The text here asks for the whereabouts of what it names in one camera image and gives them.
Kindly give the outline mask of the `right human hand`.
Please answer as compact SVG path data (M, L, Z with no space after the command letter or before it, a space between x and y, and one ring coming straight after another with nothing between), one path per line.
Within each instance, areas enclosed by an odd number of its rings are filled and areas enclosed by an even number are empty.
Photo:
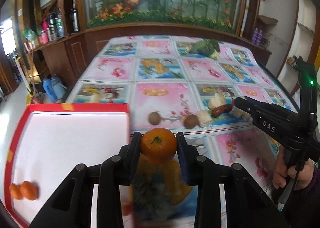
M275 189L284 188L286 185L286 178L290 177L292 179L296 178L296 167L292 166L290 168L285 164L285 152L286 149L280 145L276 163L274 166L274 173L272 183ZM305 163L303 170L301 170L297 176L296 190L301 190L306 188L313 178L314 165L311 159Z

